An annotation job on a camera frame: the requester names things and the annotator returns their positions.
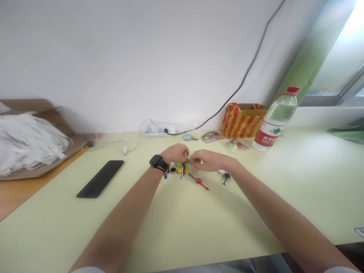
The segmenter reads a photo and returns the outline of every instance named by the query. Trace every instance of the cardboard box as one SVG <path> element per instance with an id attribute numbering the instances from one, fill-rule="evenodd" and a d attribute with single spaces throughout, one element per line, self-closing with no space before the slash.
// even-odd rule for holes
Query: cardboard box
<path id="1" fill-rule="evenodd" d="M 50 165 L 44 164 L 32 171 L 29 171 L 27 169 L 21 169 L 8 176 L 0 176 L 0 181 L 40 177 L 46 174 L 47 172 L 51 171 L 58 165 L 62 164 L 62 162 L 67 160 L 67 158 L 69 158 L 70 156 L 75 154 L 78 150 L 80 150 L 81 145 L 86 140 L 94 138 L 93 135 L 90 134 L 87 135 L 75 134 L 71 129 L 71 127 L 64 121 L 61 115 L 57 112 L 57 109 L 53 107 L 53 105 L 45 99 L 10 99 L 10 100 L 0 100 L 0 102 L 10 109 L 7 112 L 0 113 L 0 115 L 18 115 L 26 113 L 28 111 L 34 111 L 36 112 L 34 116 L 46 119 L 54 127 L 56 127 L 59 131 L 64 133 L 73 141 L 72 146 L 63 152 L 64 155 L 66 156 L 64 159 L 58 158 L 52 164 Z"/>

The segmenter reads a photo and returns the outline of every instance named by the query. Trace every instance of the plastic water bottle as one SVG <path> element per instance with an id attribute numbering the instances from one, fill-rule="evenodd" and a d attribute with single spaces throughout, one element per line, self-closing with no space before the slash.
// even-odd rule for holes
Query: plastic water bottle
<path id="1" fill-rule="evenodd" d="M 258 151 L 268 151 L 282 133 L 293 113 L 297 109 L 297 91 L 299 87 L 288 87 L 287 92 L 269 108 L 264 121 L 254 139 L 253 147 Z"/>

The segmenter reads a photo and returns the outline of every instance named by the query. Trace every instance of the red bottle cap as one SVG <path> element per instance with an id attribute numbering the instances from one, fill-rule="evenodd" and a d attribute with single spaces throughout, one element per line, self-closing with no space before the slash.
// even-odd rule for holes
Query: red bottle cap
<path id="1" fill-rule="evenodd" d="M 287 88 L 287 93 L 297 93 L 299 89 L 299 87 L 291 86 Z"/>

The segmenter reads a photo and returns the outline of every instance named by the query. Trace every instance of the red bottle label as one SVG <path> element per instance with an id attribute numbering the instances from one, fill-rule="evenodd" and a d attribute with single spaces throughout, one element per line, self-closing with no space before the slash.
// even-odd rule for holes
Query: red bottle label
<path id="1" fill-rule="evenodd" d="M 271 147 L 281 134 L 284 126 L 271 125 L 263 121 L 255 137 L 255 142 L 266 147 Z"/>

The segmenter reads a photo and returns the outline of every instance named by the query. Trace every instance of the white plastic bags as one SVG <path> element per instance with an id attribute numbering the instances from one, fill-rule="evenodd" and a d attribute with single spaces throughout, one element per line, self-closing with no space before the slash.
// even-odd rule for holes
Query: white plastic bags
<path id="1" fill-rule="evenodd" d="M 72 140 L 47 120 L 31 114 L 0 116 L 0 176 L 66 157 L 63 152 Z"/>

